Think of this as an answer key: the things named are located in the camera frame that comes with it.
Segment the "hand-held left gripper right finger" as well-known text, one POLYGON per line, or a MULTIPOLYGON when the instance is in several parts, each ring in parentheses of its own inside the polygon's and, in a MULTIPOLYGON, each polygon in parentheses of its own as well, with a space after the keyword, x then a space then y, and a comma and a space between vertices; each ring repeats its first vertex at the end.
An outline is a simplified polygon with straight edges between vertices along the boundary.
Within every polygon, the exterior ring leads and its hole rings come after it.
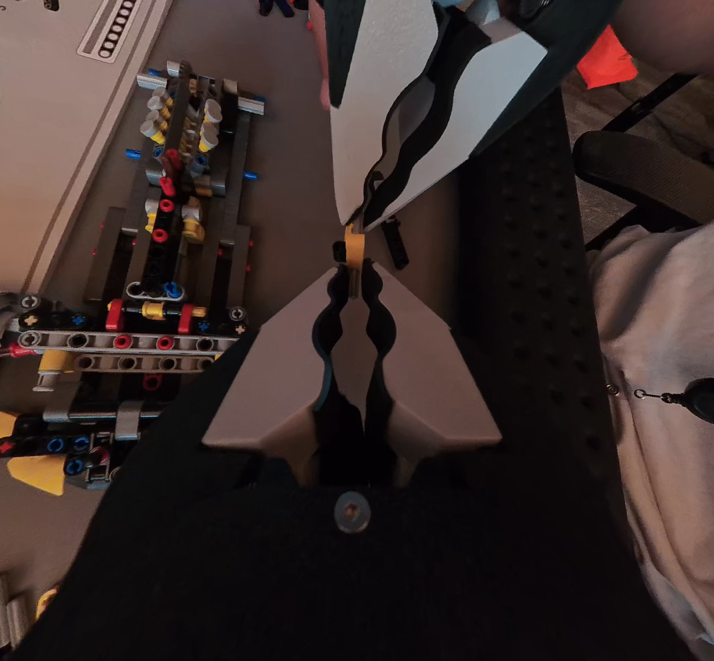
POLYGON ((376 351, 364 421, 370 482, 406 486, 425 459, 500 443, 446 322, 373 261, 363 263, 361 292, 376 351))

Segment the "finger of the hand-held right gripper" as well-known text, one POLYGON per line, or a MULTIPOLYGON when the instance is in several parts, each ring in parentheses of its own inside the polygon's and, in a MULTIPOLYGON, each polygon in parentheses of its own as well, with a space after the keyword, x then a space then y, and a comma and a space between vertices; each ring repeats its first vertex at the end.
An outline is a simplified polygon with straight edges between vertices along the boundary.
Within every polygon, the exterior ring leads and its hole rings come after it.
POLYGON ((504 17, 480 25, 449 7, 425 70, 397 97, 367 185, 371 230, 463 164, 548 50, 504 17))
POLYGON ((342 225, 363 211, 397 100, 423 74, 438 40, 432 0, 365 0, 343 96, 330 112, 334 193, 342 225))

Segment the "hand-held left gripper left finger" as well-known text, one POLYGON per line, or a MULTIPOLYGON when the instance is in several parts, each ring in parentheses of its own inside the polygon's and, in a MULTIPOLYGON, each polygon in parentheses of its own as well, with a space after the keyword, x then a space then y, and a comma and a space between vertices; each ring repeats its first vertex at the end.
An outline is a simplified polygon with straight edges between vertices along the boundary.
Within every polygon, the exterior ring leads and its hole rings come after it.
POLYGON ((337 273, 328 269, 263 324, 203 436, 206 447, 282 458, 299 484, 315 483, 313 406, 325 365, 313 327, 331 302, 328 284, 337 273))

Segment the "lego car chassis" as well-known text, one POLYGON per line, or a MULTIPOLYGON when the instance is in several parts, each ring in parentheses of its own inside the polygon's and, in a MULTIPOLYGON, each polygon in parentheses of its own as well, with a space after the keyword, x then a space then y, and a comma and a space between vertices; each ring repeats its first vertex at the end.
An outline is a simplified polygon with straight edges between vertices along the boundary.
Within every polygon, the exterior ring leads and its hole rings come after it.
POLYGON ((254 245, 239 222, 251 121, 265 99, 186 61, 137 76, 151 88, 126 208, 110 208, 83 306, 2 293, 1 358, 39 359, 38 413, 1 412, 1 463, 29 487, 102 490, 181 387, 248 328, 254 245))

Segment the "person's right forearm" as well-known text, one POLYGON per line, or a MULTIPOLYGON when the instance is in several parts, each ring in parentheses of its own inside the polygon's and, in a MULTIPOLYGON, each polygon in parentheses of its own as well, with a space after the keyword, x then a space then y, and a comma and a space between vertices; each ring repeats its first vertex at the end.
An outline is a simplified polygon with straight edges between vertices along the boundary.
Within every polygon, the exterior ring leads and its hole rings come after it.
POLYGON ((713 75, 713 0, 624 0, 612 28, 639 61, 661 71, 713 75))

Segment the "black lego beam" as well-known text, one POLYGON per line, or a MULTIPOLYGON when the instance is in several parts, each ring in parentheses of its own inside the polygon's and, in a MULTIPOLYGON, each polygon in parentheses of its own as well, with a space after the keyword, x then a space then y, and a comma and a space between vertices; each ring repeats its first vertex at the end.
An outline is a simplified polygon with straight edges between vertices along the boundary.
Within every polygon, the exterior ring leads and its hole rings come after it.
POLYGON ((398 271, 404 270, 409 264, 408 252, 401 236, 400 226, 401 222, 395 216, 384 220, 380 225, 393 266, 398 271))

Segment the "lego instruction booklet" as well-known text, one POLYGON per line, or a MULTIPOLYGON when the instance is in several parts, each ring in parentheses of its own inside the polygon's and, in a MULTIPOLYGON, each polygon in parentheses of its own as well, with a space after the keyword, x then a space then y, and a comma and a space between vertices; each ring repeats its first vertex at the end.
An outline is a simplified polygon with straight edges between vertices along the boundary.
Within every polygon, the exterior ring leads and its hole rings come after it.
POLYGON ((1 0, 1 291, 39 291, 174 0, 1 0))

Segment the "person's right hand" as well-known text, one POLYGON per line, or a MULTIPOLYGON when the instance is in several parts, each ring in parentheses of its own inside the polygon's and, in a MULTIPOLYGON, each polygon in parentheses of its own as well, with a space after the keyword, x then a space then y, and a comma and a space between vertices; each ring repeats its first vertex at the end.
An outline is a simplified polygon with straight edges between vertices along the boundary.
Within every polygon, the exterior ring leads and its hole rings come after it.
POLYGON ((321 73, 320 103, 323 109, 328 112, 331 108, 331 100, 329 91, 329 64, 325 14, 323 8, 317 3, 316 0, 308 0, 308 2, 308 15, 309 22, 311 24, 311 33, 313 34, 321 73))

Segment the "orange traffic cone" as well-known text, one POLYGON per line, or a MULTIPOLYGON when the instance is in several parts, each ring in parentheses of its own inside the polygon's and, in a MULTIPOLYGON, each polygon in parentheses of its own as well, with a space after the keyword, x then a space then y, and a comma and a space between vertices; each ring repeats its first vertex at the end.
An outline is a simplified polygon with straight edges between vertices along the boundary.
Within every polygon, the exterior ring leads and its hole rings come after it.
POLYGON ((639 75, 629 52, 608 25, 576 69, 588 90, 632 81, 639 75))

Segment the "black office chair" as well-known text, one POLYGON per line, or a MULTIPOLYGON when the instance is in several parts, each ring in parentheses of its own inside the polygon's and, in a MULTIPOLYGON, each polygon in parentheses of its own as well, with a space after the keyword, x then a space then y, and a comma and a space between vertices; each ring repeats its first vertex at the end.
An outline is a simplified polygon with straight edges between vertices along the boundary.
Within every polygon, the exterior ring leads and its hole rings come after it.
POLYGON ((660 233, 713 222, 713 115, 703 113, 702 106, 713 106, 713 80, 675 73, 601 130, 578 137, 573 146, 576 176, 631 205, 620 219, 586 241, 586 251, 601 250, 630 226, 660 233), (657 107, 692 84, 697 100, 678 122, 691 125, 691 119, 698 116, 709 142, 698 143, 665 124, 660 129, 667 135, 667 144, 633 133, 638 124, 655 116, 657 107))

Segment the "person's white shirt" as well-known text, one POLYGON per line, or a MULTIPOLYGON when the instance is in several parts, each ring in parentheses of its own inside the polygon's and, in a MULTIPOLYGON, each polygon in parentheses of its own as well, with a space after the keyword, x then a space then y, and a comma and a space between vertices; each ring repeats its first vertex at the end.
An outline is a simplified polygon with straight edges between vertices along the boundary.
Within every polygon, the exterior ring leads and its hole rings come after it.
POLYGON ((591 258, 628 522, 640 570, 699 660, 713 659, 713 424, 660 396, 713 377, 713 224, 620 231, 591 258))

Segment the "black badge reel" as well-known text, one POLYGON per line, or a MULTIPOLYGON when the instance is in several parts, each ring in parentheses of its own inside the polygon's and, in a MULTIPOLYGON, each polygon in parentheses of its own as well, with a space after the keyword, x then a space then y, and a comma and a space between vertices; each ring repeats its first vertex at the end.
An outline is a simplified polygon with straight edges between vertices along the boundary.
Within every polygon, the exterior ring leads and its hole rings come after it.
POLYGON ((610 404, 612 419, 625 423, 659 418, 676 419, 680 416, 674 409, 686 411, 695 417, 713 424, 713 379, 700 378, 691 381, 679 393, 657 393, 642 387, 629 388, 625 383, 606 382, 605 392, 610 404))

